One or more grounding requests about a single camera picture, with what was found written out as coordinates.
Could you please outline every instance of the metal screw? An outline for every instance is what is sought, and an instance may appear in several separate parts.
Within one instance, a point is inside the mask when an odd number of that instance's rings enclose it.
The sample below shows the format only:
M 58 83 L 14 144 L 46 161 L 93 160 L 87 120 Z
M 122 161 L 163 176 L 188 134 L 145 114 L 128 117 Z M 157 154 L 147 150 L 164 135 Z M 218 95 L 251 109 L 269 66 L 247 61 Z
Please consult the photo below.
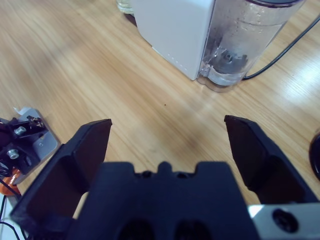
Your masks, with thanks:
M 10 149 L 6 152 L 10 159 L 17 159 L 19 157 L 19 153 L 17 149 Z
M 27 131 L 27 129 L 26 129 L 25 127 L 23 127 L 23 126 L 20 126 L 20 127 L 16 128 L 16 129 L 13 130 L 13 131 L 14 131 L 14 133 L 17 134 L 18 136 L 21 136 L 21 135 L 23 135 L 23 134 Z

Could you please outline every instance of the black round object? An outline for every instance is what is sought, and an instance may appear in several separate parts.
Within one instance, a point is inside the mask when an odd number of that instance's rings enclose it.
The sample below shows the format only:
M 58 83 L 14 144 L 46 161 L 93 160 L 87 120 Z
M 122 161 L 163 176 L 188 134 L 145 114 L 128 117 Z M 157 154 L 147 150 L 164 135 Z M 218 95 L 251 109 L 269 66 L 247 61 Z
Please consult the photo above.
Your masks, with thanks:
M 315 176 L 320 180 L 320 132 L 313 138 L 309 149 L 309 158 Z
M 274 210 L 272 217 L 275 224 L 287 233 L 295 233 L 299 228 L 297 219 L 290 212 L 276 209 Z

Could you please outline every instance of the white appliance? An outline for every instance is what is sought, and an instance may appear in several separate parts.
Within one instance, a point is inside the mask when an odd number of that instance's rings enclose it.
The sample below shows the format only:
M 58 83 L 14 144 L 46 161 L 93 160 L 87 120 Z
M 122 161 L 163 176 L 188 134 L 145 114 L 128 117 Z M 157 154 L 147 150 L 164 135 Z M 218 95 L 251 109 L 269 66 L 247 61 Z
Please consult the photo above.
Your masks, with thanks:
M 304 0 L 131 0 L 141 36 L 189 79 L 246 75 Z

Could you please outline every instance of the black cable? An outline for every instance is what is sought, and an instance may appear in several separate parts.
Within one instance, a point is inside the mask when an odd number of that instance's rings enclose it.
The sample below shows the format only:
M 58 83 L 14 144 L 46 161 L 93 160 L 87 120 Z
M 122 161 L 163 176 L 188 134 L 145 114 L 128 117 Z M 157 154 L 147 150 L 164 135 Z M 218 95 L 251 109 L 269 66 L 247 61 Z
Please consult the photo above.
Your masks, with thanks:
M 7 196 L 4 195 L 1 203 L 1 210 L 0 210 L 0 220 L 2 219 L 2 214 L 4 213 L 4 208 L 5 208 L 5 201 L 6 201 Z
M 264 68 L 260 69 L 259 71 L 251 74 L 249 76 L 245 76 L 242 81 L 253 79 L 254 77 L 262 74 L 268 68 L 270 68 L 273 64 L 275 64 L 283 55 L 285 55 L 310 29 L 314 27 L 320 21 L 320 14 L 315 18 L 315 20 L 299 35 L 291 42 L 275 59 L 273 59 L 268 65 Z
M 2 215 L 3 215 L 3 213 L 4 213 L 6 198 L 7 198 L 7 196 L 4 195 L 4 196 L 3 196 L 3 199 L 2 199 L 2 203 L 1 203 L 0 220 L 2 219 Z M 9 224 L 9 223 L 7 223 L 7 222 L 4 222 L 4 221 L 0 221 L 0 224 L 4 224 L 4 225 L 10 227 L 10 228 L 14 231 L 14 234 L 15 234 L 16 238 L 19 240 L 19 236 L 18 236 L 18 234 L 17 234 L 14 226 L 12 226 L 11 224 Z M 26 234 L 25 234 L 25 231 L 24 231 L 21 227 L 20 227 L 20 229 L 21 229 L 21 233 L 22 233 L 23 238 L 26 240 L 26 239 L 27 239 L 27 236 L 26 236 Z
M 0 221 L 0 224 L 3 224 L 3 225 L 6 225 L 8 226 L 9 228 L 11 228 L 14 232 L 14 235 L 16 237 L 17 240 L 20 240 L 19 236 L 18 236 L 18 233 L 16 232 L 15 228 L 13 226 L 11 226 L 9 223 L 6 223 L 4 221 Z
M 0 178 L 0 183 L 2 183 L 7 189 L 10 190 L 10 192 L 12 192 L 16 198 L 19 200 L 21 195 L 19 193 L 17 193 L 15 190 L 13 190 L 8 184 L 6 184 L 1 178 Z

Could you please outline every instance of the wood grain surface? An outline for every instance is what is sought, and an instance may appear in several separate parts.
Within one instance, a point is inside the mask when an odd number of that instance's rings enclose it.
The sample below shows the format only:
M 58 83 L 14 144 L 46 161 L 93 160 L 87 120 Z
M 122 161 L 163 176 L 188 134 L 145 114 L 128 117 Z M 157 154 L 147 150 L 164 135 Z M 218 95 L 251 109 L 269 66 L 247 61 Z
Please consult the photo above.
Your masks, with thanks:
M 320 13 L 308 0 L 250 72 L 269 63 Z M 320 24 L 276 65 L 226 93 L 187 79 L 158 55 L 115 0 L 0 0 L 0 117 L 38 109 L 62 143 L 88 122 L 111 118 L 106 161 L 156 171 L 162 161 L 193 172 L 225 161 L 248 204 L 234 164 L 225 115 L 257 122 L 320 197 L 309 144 L 320 127 Z M 23 193 L 39 166 L 19 189 Z

